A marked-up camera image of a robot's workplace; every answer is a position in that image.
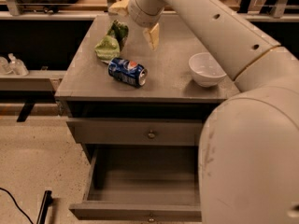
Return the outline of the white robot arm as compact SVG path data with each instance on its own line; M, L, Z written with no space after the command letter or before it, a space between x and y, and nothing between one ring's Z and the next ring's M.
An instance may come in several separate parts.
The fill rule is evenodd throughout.
M110 11L142 27L173 8L240 93L200 137L203 224L299 224L299 61L219 0L129 0Z

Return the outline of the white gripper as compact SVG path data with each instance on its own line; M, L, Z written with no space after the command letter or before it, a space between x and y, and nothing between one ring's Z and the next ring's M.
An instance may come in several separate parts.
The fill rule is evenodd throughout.
M139 26L144 27L145 37L151 50L159 45L160 25L157 23L164 11L163 0L121 0L112 4L108 11L112 14L127 16Z

